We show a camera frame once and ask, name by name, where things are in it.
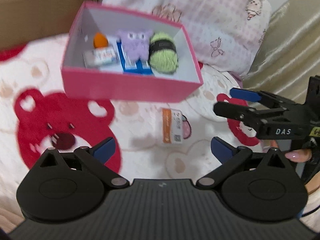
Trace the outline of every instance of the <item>black yarn label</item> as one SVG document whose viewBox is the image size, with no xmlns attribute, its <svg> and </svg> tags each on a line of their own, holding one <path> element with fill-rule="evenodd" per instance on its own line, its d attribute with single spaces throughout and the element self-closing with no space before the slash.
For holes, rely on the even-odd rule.
<svg viewBox="0 0 320 240">
<path fill-rule="evenodd" d="M 150 43 L 149 56 L 151 57 L 151 55 L 163 49 L 170 49 L 177 53 L 176 46 L 173 44 L 173 42 L 169 40 L 159 40 Z"/>
</svg>

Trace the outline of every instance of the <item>gold satin curtain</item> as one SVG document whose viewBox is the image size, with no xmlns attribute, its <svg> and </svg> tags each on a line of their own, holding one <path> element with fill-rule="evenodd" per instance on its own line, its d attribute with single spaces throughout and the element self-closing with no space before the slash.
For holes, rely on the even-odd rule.
<svg viewBox="0 0 320 240">
<path fill-rule="evenodd" d="M 304 103 L 314 75 L 320 75 L 320 0 L 288 0 L 272 15 L 244 88 Z"/>
</svg>

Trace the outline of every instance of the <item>purple plush toy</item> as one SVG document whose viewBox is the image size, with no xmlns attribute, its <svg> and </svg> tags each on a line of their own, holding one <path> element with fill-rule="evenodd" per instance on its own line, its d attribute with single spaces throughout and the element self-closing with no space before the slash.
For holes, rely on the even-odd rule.
<svg viewBox="0 0 320 240">
<path fill-rule="evenodd" d="M 118 31 L 117 35 L 121 39 L 123 50 L 131 61 L 135 62 L 139 59 L 148 61 L 150 37 L 153 35 L 152 30 L 139 33 Z"/>
</svg>

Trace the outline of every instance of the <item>pink box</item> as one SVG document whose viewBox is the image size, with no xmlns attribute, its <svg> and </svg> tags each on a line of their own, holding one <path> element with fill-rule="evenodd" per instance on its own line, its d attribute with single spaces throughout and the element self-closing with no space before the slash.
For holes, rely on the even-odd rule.
<svg viewBox="0 0 320 240">
<path fill-rule="evenodd" d="M 179 67 L 173 75 L 154 76 L 124 73 L 121 68 L 88 69 L 82 53 L 93 48 L 93 36 L 101 32 L 109 43 L 119 30 L 152 29 L 173 37 Z M 62 62 L 62 79 L 68 97 L 89 100 L 115 99 L 128 101 L 176 103 L 184 100 L 203 84 L 198 61 L 187 31 L 180 23 L 86 1 L 76 15 Z"/>
</svg>

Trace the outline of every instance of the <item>orange egg-shaped object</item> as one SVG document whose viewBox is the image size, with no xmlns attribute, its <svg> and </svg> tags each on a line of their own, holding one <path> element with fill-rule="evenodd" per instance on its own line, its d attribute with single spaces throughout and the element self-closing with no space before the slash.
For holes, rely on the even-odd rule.
<svg viewBox="0 0 320 240">
<path fill-rule="evenodd" d="M 96 33 L 96 35 L 93 38 L 93 46 L 97 49 L 108 47 L 108 45 L 108 39 L 102 33 Z"/>
</svg>

